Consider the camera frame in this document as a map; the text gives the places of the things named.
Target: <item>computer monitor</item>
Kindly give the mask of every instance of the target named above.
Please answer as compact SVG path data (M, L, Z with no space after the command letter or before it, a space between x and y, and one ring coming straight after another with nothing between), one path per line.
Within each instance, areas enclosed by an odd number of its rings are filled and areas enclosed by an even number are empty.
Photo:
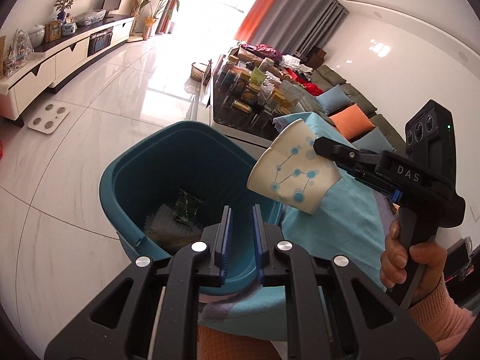
M103 0L102 9L106 10L105 17L112 18L113 15L109 15L110 11L116 11L120 8L120 2L122 0Z

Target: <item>pink sleeve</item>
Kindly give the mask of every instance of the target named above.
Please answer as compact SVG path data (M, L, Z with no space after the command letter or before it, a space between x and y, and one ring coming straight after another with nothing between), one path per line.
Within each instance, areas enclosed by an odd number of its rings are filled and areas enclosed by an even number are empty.
M409 309L410 317L430 337L443 359L462 340L475 318L450 298L442 278L436 290Z

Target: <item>gray curtain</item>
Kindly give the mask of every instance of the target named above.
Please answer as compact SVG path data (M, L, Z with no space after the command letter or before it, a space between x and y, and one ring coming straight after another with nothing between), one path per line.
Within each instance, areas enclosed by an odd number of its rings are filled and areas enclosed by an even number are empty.
M325 46L347 14L337 0L276 0L249 43L306 57L312 47Z

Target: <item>drawer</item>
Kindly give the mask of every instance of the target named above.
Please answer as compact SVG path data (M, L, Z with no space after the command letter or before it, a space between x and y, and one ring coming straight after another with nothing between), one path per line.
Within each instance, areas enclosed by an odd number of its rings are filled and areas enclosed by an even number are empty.
M21 114L27 105L53 81L55 81L55 55L37 65L15 84L18 113Z
M56 79L87 58L89 43L90 38L88 37L57 52Z
M8 90L8 94L0 94L0 115L8 119L16 120L19 116L17 100L15 99L15 87Z
M113 27L111 44L114 44L121 39L128 38L129 35L130 35L130 30L131 30L131 25L132 24L133 24L133 21L127 21L126 23L114 26Z

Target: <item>clothing pile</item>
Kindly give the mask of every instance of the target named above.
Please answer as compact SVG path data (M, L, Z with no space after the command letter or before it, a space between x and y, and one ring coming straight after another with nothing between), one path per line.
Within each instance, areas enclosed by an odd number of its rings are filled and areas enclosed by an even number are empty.
M244 44L241 44L240 47L244 48L247 51L250 51L252 54L255 54L256 56L273 59L273 62L275 63L279 63L282 60L282 53L266 44L259 44L258 46L254 46L251 44L244 43Z

